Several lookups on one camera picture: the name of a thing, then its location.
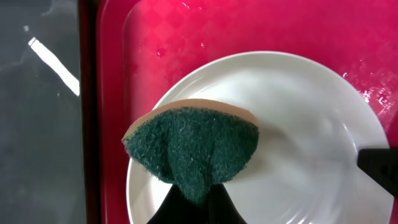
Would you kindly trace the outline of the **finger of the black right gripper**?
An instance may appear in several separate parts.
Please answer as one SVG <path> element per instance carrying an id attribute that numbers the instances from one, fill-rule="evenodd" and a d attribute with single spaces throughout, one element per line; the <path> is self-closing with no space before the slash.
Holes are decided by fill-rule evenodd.
<path id="1" fill-rule="evenodd" d="M 382 188 L 397 198 L 397 148 L 361 149 L 357 166 Z"/>

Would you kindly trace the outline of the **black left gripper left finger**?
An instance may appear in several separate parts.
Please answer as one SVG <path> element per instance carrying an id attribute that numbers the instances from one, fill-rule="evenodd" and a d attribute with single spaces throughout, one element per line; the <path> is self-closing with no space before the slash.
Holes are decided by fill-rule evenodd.
<path id="1" fill-rule="evenodd" d="M 208 208 L 189 202 L 173 185 L 159 209 L 147 224 L 205 224 L 209 223 Z"/>

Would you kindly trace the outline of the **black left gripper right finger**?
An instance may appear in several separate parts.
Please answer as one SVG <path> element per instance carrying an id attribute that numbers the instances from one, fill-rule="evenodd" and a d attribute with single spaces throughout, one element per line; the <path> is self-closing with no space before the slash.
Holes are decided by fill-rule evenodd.
<path id="1" fill-rule="evenodd" d="M 246 224 L 223 184 L 212 186 L 208 196 L 210 224 Z"/>

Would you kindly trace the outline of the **green yellow scrub sponge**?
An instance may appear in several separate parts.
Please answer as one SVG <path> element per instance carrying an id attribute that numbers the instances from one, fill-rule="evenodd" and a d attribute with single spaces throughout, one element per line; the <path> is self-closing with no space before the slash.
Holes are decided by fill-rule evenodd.
<path id="1" fill-rule="evenodd" d="M 133 122 L 122 138 L 130 158 L 185 198 L 202 204 L 251 159 L 259 122 L 248 110 L 215 100 L 168 103 Z"/>

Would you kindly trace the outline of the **white plate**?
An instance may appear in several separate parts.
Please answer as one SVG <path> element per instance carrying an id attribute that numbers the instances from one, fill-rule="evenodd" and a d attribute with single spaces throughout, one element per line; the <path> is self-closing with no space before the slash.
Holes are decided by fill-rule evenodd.
<path id="1" fill-rule="evenodd" d="M 246 52 L 210 62 L 157 103 L 224 102 L 250 111 L 260 138 L 246 168 L 223 184 L 246 223 L 392 223 L 394 197 L 357 166 L 388 149 L 371 107 L 341 76 L 298 55 Z M 147 223 L 171 185 L 129 163 L 127 213 Z"/>

